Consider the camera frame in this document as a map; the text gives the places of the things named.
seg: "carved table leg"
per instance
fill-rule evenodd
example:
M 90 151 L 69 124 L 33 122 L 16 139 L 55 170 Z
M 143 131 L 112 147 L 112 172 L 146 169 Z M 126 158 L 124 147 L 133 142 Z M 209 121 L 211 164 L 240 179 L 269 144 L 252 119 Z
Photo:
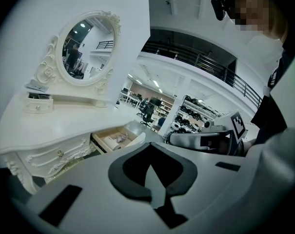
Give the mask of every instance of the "carved table leg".
M 27 192 L 35 194 L 40 189 L 40 187 L 34 183 L 32 175 L 26 169 L 20 160 L 20 157 L 15 152 L 5 154 L 4 161 L 6 162 L 6 165 L 10 169 L 12 175 L 17 175 Z

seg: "railing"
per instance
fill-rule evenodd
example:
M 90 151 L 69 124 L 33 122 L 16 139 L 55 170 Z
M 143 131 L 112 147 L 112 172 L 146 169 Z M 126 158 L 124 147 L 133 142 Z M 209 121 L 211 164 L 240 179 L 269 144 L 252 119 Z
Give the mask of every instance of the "railing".
M 114 41 L 100 41 L 97 49 L 112 49 L 114 46 Z
M 250 100 L 257 108 L 259 108 L 262 102 L 261 97 L 242 78 L 236 75 L 232 70 L 203 55 L 196 49 L 176 43 L 166 44 L 148 41 L 145 43 L 142 51 L 170 57 L 200 68 L 240 91 L 244 97 Z

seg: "open drawer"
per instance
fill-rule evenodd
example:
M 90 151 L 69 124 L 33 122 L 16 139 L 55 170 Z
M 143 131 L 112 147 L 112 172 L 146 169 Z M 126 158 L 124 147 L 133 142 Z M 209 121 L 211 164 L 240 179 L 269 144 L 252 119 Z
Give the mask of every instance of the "open drawer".
M 145 141 L 145 136 L 146 136 L 145 133 L 142 133 L 139 136 L 137 136 L 125 127 L 116 127 L 116 128 L 111 128 L 111 129 L 92 133 L 91 137 L 95 140 L 94 141 L 95 145 L 97 145 L 102 151 L 112 152 L 113 149 L 111 148 L 111 146 L 109 144 L 107 144 L 107 142 L 105 142 L 104 139 L 107 137 L 110 137 L 111 140 L 115 141 L 115 138 L 120 135 L 127 135 L 128 137 L 123 142 L 118 143 L 119 149 L 126 147 L 126 146 L 135 145 L 138 143 L 143 143 Z

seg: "column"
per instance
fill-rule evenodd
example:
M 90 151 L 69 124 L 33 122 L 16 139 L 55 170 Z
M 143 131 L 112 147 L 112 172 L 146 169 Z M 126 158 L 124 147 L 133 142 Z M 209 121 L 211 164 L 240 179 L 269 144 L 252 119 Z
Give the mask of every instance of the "column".
M 174 120 L 176 116 L 176 112 L 178 108 L 183 104 L 183 97 L 187 94 L 189 86 L 191 83 L 191 78 L 190 77 L 180 77 L 177 83 L 177 98 L 175 102 L 173 103 L 171 110 L 163 123 L 160 131 L 158 132 L 159 135 L 164 136 L 167 132 L 168 129 L 171 126 L 172 121 Z

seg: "white vanity table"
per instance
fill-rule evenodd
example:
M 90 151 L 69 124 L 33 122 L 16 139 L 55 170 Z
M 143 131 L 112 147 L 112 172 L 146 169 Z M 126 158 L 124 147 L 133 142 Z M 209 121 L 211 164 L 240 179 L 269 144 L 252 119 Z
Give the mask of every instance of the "white vanity table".
M 76 32 L 79 25 L 83 27 L 86 19 L 111 25 L 114 46 L 100 73 L 78 80 L 64 68 L 62 51 L 70 32 Z M 118 48 L 119 35 L 119 18 L 110 12 L 93 11 L 74 19 L 59 36 L 52 37 L 34 77 L 39 86 L 48 89 L 22 88 L 9 102 L 0 121 L 0 155 L 29 193 L 35 194 L 39 189 L 32 176 L 52 177 L 69 161 L 90 154 L 95 149 L 90 134 L 131 121 L 106 97 L 109 75 L 113 63 L 118 61 L 114 50 Z M 49 99 L 29 98 L 30 92 L 49 95 Z

